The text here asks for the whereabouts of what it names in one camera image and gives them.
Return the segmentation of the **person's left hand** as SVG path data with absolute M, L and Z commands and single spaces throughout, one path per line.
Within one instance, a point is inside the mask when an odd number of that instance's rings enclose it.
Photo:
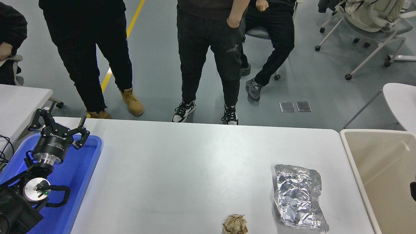
M 228 16 L 228 18 L 226 19 L 226 22 L 227 22 L 227 25 L 230 28 L 238 28 L 240 26 L 241 19 L 242 19 L 242 15 L 241 14 L 230 13 L 230 15 Z

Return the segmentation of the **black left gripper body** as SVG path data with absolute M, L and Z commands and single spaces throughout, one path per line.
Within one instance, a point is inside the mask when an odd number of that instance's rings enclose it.
M 34 159 L 39 159 L 46 153 L 64 159 L 73 142 L 73 136 L 54 132 L 49 128 L 41 131 L 40 139 L 32 151 Z

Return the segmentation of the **person's hand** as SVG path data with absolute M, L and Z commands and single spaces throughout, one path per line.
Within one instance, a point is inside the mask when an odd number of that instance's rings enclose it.
M 12 45 L 6 42 L 2 42 L 0 45 L 0 61 L 4 61 L 7 58 L 9 58 L 11 53 L 12 53 Z

